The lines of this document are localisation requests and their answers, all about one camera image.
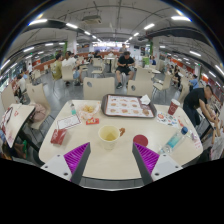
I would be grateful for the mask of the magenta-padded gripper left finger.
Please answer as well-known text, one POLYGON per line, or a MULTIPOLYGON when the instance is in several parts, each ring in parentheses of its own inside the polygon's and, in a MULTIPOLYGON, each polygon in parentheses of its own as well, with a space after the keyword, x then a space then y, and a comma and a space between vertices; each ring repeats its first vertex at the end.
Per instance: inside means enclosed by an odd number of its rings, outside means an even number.
POLYGON ((54 156, 42 166, 42 169, 79 185, 90 152, 90 143, 87 142, 64 155, 54 156))

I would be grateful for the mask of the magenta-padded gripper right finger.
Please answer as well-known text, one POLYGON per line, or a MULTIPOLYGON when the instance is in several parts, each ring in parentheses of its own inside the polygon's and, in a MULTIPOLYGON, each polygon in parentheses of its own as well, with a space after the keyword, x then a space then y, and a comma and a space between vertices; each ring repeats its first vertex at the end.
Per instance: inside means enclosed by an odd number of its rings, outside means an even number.
POLYGON ((159 155, 137 143, 133 143, 132 153, 135 157, 144 185, 182 169, 168 154, 159 155))

